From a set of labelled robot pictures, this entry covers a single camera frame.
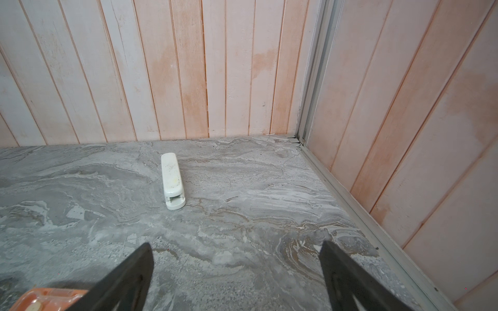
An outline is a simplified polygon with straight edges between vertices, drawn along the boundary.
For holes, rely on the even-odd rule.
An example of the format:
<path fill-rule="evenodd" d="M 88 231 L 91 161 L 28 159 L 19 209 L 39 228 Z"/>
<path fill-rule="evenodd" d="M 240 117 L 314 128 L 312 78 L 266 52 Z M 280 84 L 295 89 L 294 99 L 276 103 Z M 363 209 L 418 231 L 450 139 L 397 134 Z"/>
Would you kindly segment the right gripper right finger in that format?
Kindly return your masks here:
<path fill-rule="evenodd" d="M 410 310 L 332 241 L 319 253 L 333 310 Z"/>

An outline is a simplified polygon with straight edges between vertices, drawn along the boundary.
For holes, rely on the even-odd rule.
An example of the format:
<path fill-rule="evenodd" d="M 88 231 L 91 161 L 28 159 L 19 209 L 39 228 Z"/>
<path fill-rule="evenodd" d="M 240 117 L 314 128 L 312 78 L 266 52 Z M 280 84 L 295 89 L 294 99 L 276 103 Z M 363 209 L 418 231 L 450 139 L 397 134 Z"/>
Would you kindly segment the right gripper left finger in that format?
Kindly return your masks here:
<path fill-rule="evenodd" d="M 145 242 L 68 309 L 143 310 L 153 269 L 153 250 Z"/>

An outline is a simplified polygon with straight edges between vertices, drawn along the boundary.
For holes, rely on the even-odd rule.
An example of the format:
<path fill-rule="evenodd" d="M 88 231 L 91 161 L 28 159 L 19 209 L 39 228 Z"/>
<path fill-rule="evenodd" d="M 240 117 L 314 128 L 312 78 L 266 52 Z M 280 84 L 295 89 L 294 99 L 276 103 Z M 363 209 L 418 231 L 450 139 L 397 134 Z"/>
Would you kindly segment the orange small pillbox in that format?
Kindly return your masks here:
<path fill-rule="evenodd" d="M 24 293 L 9 311 L 58 311 L 76 303 L 87 290 L 34 288 Z"/>

